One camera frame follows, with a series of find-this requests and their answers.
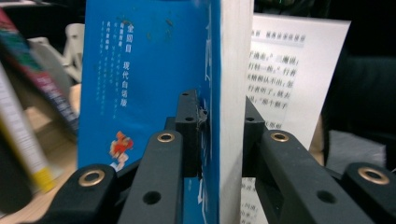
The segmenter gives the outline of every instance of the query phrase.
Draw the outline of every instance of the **cartoon figure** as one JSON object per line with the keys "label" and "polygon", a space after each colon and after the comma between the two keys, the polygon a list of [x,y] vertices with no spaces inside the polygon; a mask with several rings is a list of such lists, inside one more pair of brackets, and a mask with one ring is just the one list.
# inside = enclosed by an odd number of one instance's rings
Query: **cartoon figure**
{"label": "cartoon figure", "polygon": [[127,149],[133,149],[134,141],[130,137],[127,137],[121,131],[117,132],[117,141],[112,141],[110,146],[110,155],[112,158],[117,159],[119,164],[111,164],[116,171],[123,168],[125,162],[128,161],[129,157],[125,153]]}

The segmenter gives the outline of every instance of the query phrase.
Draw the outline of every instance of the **blue book cover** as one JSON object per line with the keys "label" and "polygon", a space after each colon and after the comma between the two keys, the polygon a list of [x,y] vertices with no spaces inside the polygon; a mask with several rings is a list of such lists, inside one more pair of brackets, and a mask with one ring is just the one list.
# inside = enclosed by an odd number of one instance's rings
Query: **blue book cover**
{"label": "blue book cover", "polygon": [[116,170],[140,159],[152,134],[196,89],[209,125],[203,179],[185,178],[184,223],[219,222],[219,1],[87,1],[78,167]]}

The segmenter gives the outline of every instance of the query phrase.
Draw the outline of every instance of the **brass insert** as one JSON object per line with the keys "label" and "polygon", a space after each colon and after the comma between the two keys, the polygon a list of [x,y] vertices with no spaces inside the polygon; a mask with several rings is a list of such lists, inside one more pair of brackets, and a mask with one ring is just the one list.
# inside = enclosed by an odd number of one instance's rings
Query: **brass insert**
{"label": "brass insert", "polygon": [[387,176],[370,167],[361,167],[359,168],[358,173],[364,179],[378,185],[387,185],[389,183],[389,178]]}
{"label": "brass insert", "polygon": [[157,140],[160,142],[172,142],[175,140],[175,136],[172,133],[162,133],[158,135]]}
{"label": "brass insert", "polygon": [[105,172],[102,170],[90,170],[79,178],[78,183],[82,187],[92,187],[99,184],[104,178]]}
{"label": "brass insert", "polygon": [[283,133],[272,133],[271,138],[276,140],[277,142],[287,142],[289,141],[289,137]]}

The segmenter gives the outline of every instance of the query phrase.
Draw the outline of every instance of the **round hole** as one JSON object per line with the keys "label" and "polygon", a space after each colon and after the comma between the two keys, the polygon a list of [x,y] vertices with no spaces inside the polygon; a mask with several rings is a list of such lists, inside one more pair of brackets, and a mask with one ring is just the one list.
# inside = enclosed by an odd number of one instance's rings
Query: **round hole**
{"label": "round hole", "polygon": [[317,196],[324,203],[336,203],[335,197],[328,191],[320,190],[318,191]]}
{"label": "round hole", "polygon": [[387,176],[370,167],[361,167],[358,173],[364,179],[378,185],[387,185],[389,183],[389,178]]}
{"label": "round hole", "polygon": [[78,180],[82,187],[91,187],[99,184],[105,178],[102,170],[90,170],[84,173]]}
{"label": "round hole", "polygon": [[172,142],[175,139],[175,136],[171,133],[162,133],[158,135],[157,140],[160,142]]}
{"label": "round hole", "polygon": [[287,142],[289,141],[289,137],[283,133],[272,133],[271,138],[276,140],[277,142]]}
{"label": "round hole", "polygon": [[157,191],[150,191],[143,196],[143,202],[146,204],[155,204],[161,199],[161,194]]}

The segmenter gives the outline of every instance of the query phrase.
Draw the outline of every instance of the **white document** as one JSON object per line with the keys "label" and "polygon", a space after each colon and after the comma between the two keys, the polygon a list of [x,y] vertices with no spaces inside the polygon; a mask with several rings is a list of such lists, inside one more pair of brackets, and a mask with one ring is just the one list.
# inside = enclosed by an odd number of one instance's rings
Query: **white document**
{"label": "white document", "polygon": [[[246,90],[268,129],[309,148],[349,24],[254,15]],[[254,182],[242,181],[241,223],[266,223]]]}

